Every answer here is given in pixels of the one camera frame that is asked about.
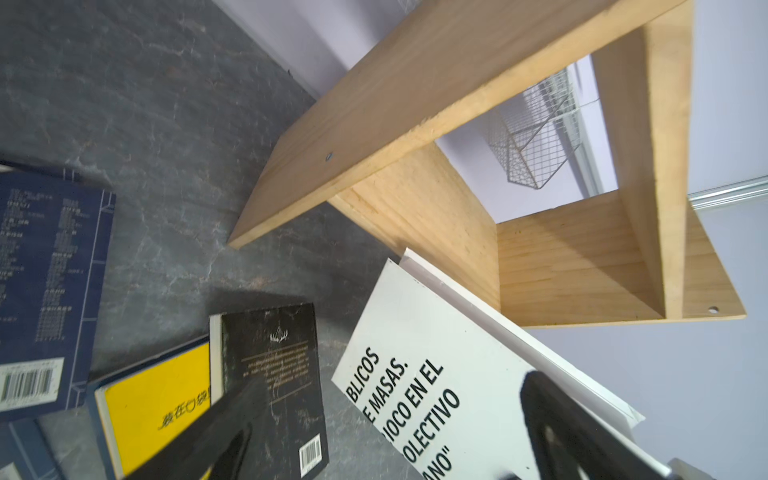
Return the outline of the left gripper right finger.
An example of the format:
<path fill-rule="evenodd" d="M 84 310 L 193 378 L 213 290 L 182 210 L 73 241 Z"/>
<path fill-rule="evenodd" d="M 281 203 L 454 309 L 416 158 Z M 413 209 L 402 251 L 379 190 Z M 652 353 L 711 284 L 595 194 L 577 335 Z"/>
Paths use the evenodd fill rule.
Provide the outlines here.
<path fill-rule="evenodd" d="M 526 374 L 521 405 L 542 479 L 676 479 L 631 447 L 539 371 Z"/>

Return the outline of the black book antler cover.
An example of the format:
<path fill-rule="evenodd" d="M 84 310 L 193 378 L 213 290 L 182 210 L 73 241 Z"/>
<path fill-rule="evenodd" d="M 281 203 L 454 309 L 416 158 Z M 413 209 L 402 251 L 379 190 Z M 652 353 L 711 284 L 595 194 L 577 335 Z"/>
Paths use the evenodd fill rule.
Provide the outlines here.
<path fill-rule="evenodd" d="M 211 400 L 251 378 L 268 400 L 251 435 L 243 479 L 314 479 L 329 461 L 311 303 L 220 313 L 209 319 Z"/>

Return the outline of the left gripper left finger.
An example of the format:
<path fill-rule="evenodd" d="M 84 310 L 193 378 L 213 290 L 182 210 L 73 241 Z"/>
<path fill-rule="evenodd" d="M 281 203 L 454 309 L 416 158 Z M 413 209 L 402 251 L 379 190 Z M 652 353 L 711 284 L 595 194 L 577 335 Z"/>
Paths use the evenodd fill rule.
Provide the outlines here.
<path fill-rule="evenodd" d="M 238 479 L 264 431 L 267 384 L 251 377 L 228 391 L 130 479 Z"/>

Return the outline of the white book black lettering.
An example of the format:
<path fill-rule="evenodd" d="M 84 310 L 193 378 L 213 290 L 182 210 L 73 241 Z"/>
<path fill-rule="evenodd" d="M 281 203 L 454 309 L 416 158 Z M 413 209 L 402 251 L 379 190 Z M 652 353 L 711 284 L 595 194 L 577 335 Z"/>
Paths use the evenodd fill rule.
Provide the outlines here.
<path fill-rule="evenodd" d="M 531 373 L 671 476 L 635 444 L 635 408 L 412 250 L 384 266 L 332 380 L 425 479 L 536 479 L 521 400 Z"/>

